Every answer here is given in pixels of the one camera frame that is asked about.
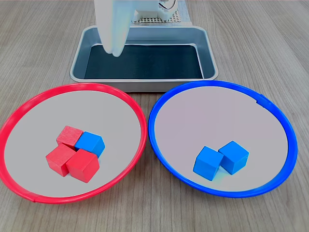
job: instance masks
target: blue cube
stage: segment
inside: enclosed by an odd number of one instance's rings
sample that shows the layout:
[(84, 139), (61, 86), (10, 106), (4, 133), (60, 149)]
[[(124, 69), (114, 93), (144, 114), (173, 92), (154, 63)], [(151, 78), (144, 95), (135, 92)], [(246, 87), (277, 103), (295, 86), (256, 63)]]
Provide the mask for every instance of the blue cube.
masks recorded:
[(94, 153), (99, 158), (105, 149), (105, 144), (101, 136), (85, 131), (75, 144), (75, 148)]
[(221, 166), (231, 175), (238, 172), (247, 164), (249, 152), (234, 141), (220, 148), (219, 152), (224, 155)]
[(212, 181), (217, 174), (223, 155), (209, 147), (204, 147), (194, 164), (193, 172)]

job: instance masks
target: red rim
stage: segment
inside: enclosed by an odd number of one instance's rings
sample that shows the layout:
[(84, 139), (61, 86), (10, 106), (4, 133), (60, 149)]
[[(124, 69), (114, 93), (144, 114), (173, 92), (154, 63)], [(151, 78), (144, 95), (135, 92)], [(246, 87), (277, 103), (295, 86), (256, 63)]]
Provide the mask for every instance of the red rim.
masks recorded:
[[(131, 163), (124, 169), (115, 179), (103, 185), (100, 188), (92, 190), (90, 192), (72, 196), (72, 197), (62, 197), (62, 198), (55, 198), (55, 197), (46, 197), (42, 195), (38, 195), (33, 192), (29, 192), (28, 190), (24, 189), (23, 187), (19, 186), (10, 176), (8, 170), (6, 169), (5, 161), (4, 161), (4, 150), (6, 146), (6, 142), (10, 136), (11, 131), (18, 123), (18, 121), (33, 107), (38, 105), (39, 103), (43, 102), (44, 100), (54, 97), (59, 94), (73, 92), (73, 91), (80, 91), (80, 90), (92, 90), (92, 91), (99, 91), (104, 93), (112, 94), (124, 102), (126, 102), (136, 113), (139, 122), (140, 122), (140, 130), (141, 130), (141, 137), (140, 137), (140, 144), (138, 150), (131, 161)], [(34, 98), (28, 100), (22, 106), (20, 106), (4, 123), (3, 127), (0, 130), (0, 178), (4, 182), (4, 184), (14, 193), (17, 195), (30, 200), (32, 202), (38, 203), (49, 203), (49, 204), (62, 204), (62, 203), (72, 203), (81, 200), (85, 200), (87, 198), (93, 197), (109, 188), (117, 184), (121, 179), (123, 179), (136, 165), (138, 160), (140, 159), (147, 140), (147, 124), (146, 118), (144, 113), (142, 112), (141, 107), (137, 104), (137, 102), (131, 98), (126, 93), (113, 88), (111, 86), (106, 86), (102, 84), (94, 84), (94, 83), (81, 83), (81, 84), (69, 84), (60, 87), (56, 87), (45, 91)]]

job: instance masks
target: blue rim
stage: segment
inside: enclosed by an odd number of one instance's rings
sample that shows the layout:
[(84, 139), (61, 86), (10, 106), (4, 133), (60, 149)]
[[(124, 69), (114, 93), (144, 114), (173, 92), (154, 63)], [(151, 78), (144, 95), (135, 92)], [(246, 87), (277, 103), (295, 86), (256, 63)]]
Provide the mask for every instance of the blue rim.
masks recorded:
[[(287, 159), (284, 163), (283, 168), (281, 171), (268, 183), (264, 184), (263, 186), (260, 186), (255, 189), (247, 190), (247, 191), (240, 191), (240, 192), (229, 192), (229, 191), (219, 191), (219, 190), (214, 190), (211, 188), (207, 188), (205, 186), (199, 185), (181, 174), (179, 174), (176, 170), (174, 170), (170, 164), (164, 159), (158, 145), (155, 139), (155, 119), (160, 111), (161, 107), (173, 96), (176, 94), (183, 92), (188, 89), (196, 88), (196, 87), (204, 87), (204, 86), (216, 86), (216, 87), (225, 87), (229, 89), (233, 89), (236, 91), (239, 91), (241, 93), (244, 93), (252, 98), (254, 98), (258, 104), (266, 108), (268, 111), (270, 111), (277, 119), (278, 121), (282, 124), (284, 131), (287, 136), (287, 141), (288, 141), (288, 154), (287, 154)], [(209, 80), (201, 80), (201, 81), (194, 81), (194, 82), (189, 82), (183, 85), (180, 85), (178, 87), (175, 87), (165, 93), (154, 105), (150, 116), (149, 116), (149, 122), (148, 122), (148, 134), (149, 134), (149, 139), (151, 146), (156, 153), (157, 157), (159, 160), (163, 163), (163, 165), (178, 179), (181, 181), (185, 182), (186, 184), (190, 185), (193, 188), (196, 188), (200, 191), (216, 195), (216, 196), (221, 196), (221, 197), (229, 197), (229, 198), (245, 198), (245, 197), (254, 197), (258, 196), (264, 193), (267, 193), (269, 191), (272, 191), (273, 189), (277, 188), (279, 185), (281, 185), (292, 173), (295, 165), (296, 165), (296, 160), (297, 160), (297, 153), (298, 153), (298, 148), (297, 148), (297, 139), (295, 132), (293, 130), (292, 125), (290, 124), (289, 120), (286, 118), (286, 116), (283, 114), (283, 112), (270, 100), (268, 100), (266, 97), (264, 97), (262, 94), (259, 94), (251, 89), (248, 89), (246, 87), (229, 83), (229, 82), (224, 82), (224, 81), (209, 81)]]

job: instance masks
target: wooden block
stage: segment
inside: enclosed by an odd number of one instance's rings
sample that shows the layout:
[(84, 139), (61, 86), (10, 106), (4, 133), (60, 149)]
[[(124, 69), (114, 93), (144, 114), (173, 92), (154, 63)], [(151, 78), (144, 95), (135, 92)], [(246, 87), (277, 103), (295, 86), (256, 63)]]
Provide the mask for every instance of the wooden block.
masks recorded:
[(59, 144), (64, 144), (71, 149), (75, 150), (75, 144), (82, 136), (83, 131), (70, 126), (65, 126), (60, 135), (57, 137), (56, 141)]
[(89, 151), (96, 154), (99, 158), (103, 150), (105, 149), (105, 144), (101, 136), (85, 131), (76, 143), (75, 149), (83, 149), (85, 151)]
[(88, 183), (99, 169), (98, 158), (95, 154), (79, 149), (67, 162), (71, 176)]
[(246, 166), (249, 152), (234, 141), (219, 149), (224, 155), (221, 166), (231, 175)]
[(73, 149), (64, 144), (60, 144), (51, 153), (46, 156), (49, 167), (60, 174), (66, 176), (69, 171), (66, 162), (76, 153)]
[(217, 174), (223, 155), (209, 147), (204, 147), (195, 161), (193, 172), (212, 181)]

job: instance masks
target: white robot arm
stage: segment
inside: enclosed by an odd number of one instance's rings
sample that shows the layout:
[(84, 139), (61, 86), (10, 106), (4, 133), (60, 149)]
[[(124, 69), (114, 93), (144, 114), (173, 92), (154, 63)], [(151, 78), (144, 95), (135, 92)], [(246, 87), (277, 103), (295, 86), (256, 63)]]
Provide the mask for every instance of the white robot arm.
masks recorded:
[(104, 50), (121, 55), (131, 21), (141, 18), (168, 20), (178, 9), (177, 0), (94, 0), (95, 14)]

